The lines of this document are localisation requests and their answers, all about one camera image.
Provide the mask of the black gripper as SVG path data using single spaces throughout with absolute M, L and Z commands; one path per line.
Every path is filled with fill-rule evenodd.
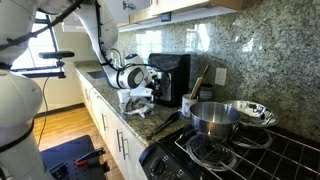
M 163 95 L 163 91 L 161 77 L 158 75 L 158 73 L 156 71 L 151 71 L 147 77 L 147 80 L 149 82 L 148 87 L 153 90 L 152 95 L 154 97 L 161 97 Z

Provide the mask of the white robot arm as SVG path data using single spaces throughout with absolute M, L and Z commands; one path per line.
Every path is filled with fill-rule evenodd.
M 123 10 L 115 0 L 1 0 L 0 1 L 0 165 L 3 176 L 14 180 L 53 180 L 33 135 L 34 116 L 42 104 L 37 83 L 11 70 L 13 62 L 27 49 L 38 11 L 54 14 L 53 27 L 75 14 L 88 33 L 109 86 L 129 89 L 133 96 L 148 97 L 151 75 L 136 54 L 126 57 L 118 68 L 110 50 L 118 39 L 114 15 Z

